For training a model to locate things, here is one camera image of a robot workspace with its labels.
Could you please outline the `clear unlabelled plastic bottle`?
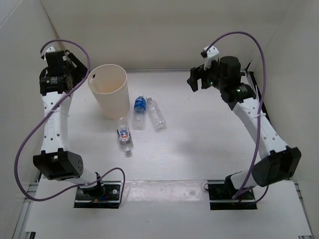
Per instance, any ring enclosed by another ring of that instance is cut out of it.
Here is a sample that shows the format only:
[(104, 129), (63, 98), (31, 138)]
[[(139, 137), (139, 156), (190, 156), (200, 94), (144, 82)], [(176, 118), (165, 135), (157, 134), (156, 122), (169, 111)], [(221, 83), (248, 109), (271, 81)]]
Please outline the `clear unlabelled plastic bottle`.
[(158, 103), (151, 97), (146, 97), (147, 111), (150, 116), (151, 123), (156, 132), (160, 132), (166, 128), (166, 120), (159, 108)]

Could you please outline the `blue label plastic bottle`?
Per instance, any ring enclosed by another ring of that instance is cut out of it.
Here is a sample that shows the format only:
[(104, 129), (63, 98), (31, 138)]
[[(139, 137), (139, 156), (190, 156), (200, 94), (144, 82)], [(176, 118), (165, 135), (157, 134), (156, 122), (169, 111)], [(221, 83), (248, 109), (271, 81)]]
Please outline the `blue label plastic bottle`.
[(143, 130), (146, 124), (146, 99), (139, 95), (134, 102), (133, 128)]

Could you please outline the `white orange label plastic bottle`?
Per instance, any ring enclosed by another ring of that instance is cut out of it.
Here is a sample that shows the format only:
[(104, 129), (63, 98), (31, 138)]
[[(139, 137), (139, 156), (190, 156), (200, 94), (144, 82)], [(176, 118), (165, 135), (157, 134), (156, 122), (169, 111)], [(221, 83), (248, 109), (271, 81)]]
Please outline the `white orange label plastic bottle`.
[(130, 155), (132, 153), (133, 140), (127, 119), (125, 117), (117, 120), (117, 137), (123, 152), (126, 155)]

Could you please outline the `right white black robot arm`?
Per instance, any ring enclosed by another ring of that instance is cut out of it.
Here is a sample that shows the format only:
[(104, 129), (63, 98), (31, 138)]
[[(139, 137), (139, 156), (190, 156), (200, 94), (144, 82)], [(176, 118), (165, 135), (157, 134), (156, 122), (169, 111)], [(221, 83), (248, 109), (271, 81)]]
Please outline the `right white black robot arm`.
[(228, 175), (224, 182), (224, 194), (235, 199), (255, 186), (266, 187), (290, 179), (297, 168), (301, 152), (291, 148), (280, 138), (271, 123), (259, 108), (261, 103), (254, 90), (241, 81), (241, 65), (233, 56), (213, 60), (206, 69), (204, 65), (193, 67), (187, 83), (197, 91), (198, 81), (202, 89), (214, 87), (221, 93), (222, 100), (241, 120), (256, 144), (254, 158), (249, 169)]

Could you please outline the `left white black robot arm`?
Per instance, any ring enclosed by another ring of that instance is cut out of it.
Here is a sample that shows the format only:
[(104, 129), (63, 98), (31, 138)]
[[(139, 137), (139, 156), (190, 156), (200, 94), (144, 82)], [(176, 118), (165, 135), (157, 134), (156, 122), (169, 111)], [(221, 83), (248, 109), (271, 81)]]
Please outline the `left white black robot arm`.
[(83, 79), (87, 68), (68, 50), (45, 53), (47, 67), (39, 76), (44, 114), (43, 143), (33, 157), (34, 166), (49, 180), (77, 184), (94, 199), (104, 196), (100, 175), (85, 169), (82, 157), (71, 152), (68, 140), (68, 114), (72, 101), (69, 94)]

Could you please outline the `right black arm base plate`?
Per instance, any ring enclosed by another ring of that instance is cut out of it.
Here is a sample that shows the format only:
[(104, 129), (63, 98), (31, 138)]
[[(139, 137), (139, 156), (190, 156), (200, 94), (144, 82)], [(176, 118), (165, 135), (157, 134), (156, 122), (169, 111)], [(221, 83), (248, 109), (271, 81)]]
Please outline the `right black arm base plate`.
[(257, 204), (252, 189), (233, 199), (227, 192), (224, 183), (219, 181), (208, 181), (203, 188), (209, 194), (211, 211), (231, 211), (231, 210), (256, 210)]

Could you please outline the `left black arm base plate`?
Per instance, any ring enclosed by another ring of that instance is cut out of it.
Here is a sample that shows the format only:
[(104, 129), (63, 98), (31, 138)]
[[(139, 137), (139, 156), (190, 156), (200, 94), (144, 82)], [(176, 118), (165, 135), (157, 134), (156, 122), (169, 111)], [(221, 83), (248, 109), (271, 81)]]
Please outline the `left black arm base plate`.
[(88, 193), (86, 189), (77, 188), (74, 208), (78, 209), (118, 209), (121, 199), (121, 181), (104, 181), (103, 189), (98, 194)]

